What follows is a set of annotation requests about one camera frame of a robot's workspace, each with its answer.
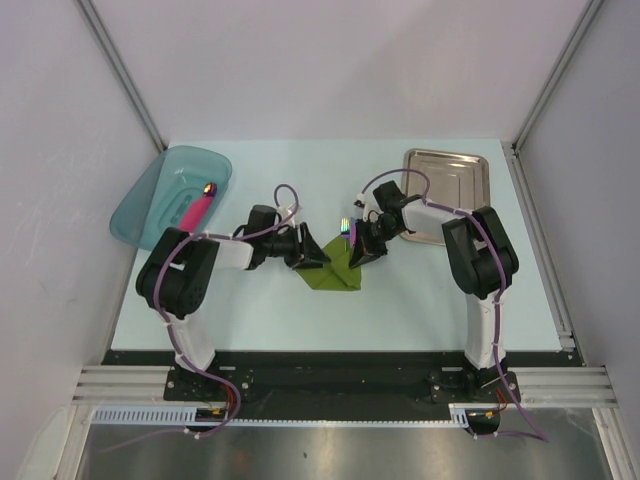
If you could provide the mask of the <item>green paper napkin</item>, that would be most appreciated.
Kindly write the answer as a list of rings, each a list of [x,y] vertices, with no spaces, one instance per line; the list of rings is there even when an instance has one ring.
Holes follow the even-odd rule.
[[[361,268],[350,268],[351,247],[341,236],[325,245],[323,251],[331,262],[322,268],[297,270],[312,290],[353,292],[361,289]]]

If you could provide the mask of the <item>iridescent fork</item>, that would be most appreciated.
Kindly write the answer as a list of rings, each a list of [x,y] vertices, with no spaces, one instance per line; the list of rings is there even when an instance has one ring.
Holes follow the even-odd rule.
[[[345,248],[351,248],[351,218],[343,217],[340,221],[340,237],[344,240]]]

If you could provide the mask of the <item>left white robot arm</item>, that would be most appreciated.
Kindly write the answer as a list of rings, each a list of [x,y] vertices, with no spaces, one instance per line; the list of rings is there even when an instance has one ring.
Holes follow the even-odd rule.
[[[214,344],[192,316],[205,300],[212,274],[254,270],[268,258],[280,258],[292,270],[316,270],[330,263],[308,225],[296,224],[294,216],[293,209],[255,205],[232,239],[170,227],[142,266],[136,293],[161,315],[176,362],[189,370],[185,385],[197,398],[210,399],[221,387],[220,374],[209,368]]]

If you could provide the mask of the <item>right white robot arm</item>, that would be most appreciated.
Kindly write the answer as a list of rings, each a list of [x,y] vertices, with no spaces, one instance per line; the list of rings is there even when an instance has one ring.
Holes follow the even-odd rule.
[[[349,267],[385,256],[387,243],[403,233],[427,234],[442,242],[454,282],[466,295],[464,354],[473,369],[461,376],[461,388],[473,401],[486,400],[498,385],[490,369],[505,358],[503,297],[519,270],[519,259],[497,212],[491,207],[454,208],[419,194],[407,196],[393,181],[379,185],[373,195],[376,208],[365,201],[363,192],[354,202],[362,215],[350,225]]]

